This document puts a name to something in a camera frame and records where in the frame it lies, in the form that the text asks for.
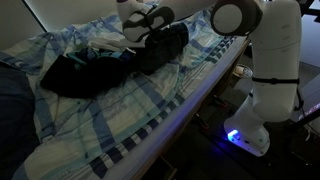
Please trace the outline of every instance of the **bed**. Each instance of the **bed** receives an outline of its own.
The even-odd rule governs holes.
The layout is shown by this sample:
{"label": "bed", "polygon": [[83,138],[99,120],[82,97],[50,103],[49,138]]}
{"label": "bed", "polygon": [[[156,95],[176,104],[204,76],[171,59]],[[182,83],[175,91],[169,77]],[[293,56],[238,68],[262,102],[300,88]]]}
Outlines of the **bed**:
{"label": "bed", "polygon": [[6,125],[0,132],[6,138],[1,155],[15,157],[1,162],[2,177],[140,178],[219,80],[230,77],[248,43],[246,37],[214,33],[209,19],[204,10],[179,22],[187,25],[190,41],[172,63],[87,99],[59,96],[39,81],[59,55],[97,40],[122,38],[116,14],[0,51],[0,72],[6,75],[0,81],[0,103],[16,102],[0,110]]}

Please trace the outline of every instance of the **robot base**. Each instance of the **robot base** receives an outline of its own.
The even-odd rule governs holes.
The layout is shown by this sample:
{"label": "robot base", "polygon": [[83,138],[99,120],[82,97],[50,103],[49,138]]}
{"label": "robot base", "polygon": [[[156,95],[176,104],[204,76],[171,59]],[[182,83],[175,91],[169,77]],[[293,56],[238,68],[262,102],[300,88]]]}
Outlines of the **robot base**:
{"label": "robot base", "polygon": [[[267,132],[267,130],[264,128],[259,129],[258,132],[251,133],[248,136],[246,131],[241,131],[232,125],[232,119],[233,117],[228,118],[224,123],[224,130],[228,135],[228,140],[234,145],[244,149],[245,151],[248,151],[249,153],[257,157],[265,155],[270,147],[269,133]],[[255,137],[261,139],[261,141],[266,141],[266,143],[263,144],[263,146],[261,146],[260,143],[255,143],[254,141],[250,140],[250,137],[252,137],[252,135],[260,135],[260,137]]]}

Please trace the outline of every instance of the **dark floor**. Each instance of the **dark floor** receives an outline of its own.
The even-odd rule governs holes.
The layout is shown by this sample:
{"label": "dark floor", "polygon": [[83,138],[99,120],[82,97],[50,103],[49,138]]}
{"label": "dark floor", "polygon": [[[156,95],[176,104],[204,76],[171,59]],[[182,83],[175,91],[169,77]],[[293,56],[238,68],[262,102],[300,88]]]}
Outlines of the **dark floor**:
{"label": "dark floor", "polygon": [[[244,56],[239,63],[252,68],[252,60],[247,56]],[[300,65],[302,86],[319,73],[320,68],[307,64]],[[250,92],[252,82],[250,79],[232,79],[232,81],[236,81],[237,83],[231,83],[236,85],[230,85],[220,97],[239,107],[246,98],[246,94]],[[217,111],[219,106],[204,104],[198,114],[208,124],[215,126],[212,122],[221,116],[221,112]],[[181,137],[163,155],[168,163],[177,169],[172,179],[304,179],[314,172],[314,168],[308,169],[305,162],[292,154],[282,154],[282,152],[280,155],[277,154],[277,149],[281,149],[283,144],[288,144],[286,136],[277,134],[277,130],[271,133],[270,138],[278,135],[283,138],[275,137],[276,141],[271,140],[274,142],[272,149],[276,152],[271,155],[273,156],[271,159],[270,157],[257,158],[221,137],[208,136],[202,130],[196,120],[192,121]]]}

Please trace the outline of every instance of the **blue led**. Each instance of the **blue led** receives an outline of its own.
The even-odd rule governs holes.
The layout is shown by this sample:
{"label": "blue led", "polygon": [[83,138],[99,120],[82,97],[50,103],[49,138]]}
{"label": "blue led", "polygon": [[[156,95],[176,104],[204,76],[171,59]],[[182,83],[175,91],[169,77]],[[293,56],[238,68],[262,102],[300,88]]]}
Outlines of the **blue led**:
{"label": "blue led", "polygon": [[228,133],[228,139],[229,139],[230,141],[232,141],[233,136],[236,135],[236,134],[238,134],[238,133],[239,133],[239,132],[238,132],[237,130],[233,130],[233,131],[229,132],[229,133]]}

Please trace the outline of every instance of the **robotic arm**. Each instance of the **robotic arm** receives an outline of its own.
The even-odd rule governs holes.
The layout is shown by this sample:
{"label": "robotic arm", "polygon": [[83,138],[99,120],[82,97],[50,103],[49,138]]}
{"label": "robotic arm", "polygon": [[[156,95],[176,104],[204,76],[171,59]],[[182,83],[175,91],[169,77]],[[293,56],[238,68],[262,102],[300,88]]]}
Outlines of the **robotic arm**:
{"label": "robotic arm", "polygon": [[127,40],[140,42],[198,11],[210,8],[213,30],[225,36],[249,36],[254,77],[248,96],[224,129],[235,145],[256,155],[269,146],[265,122],[289,119],[298,86],[301,13],[295,0],[162,0],[150,8],[136,0],[117,0]]}

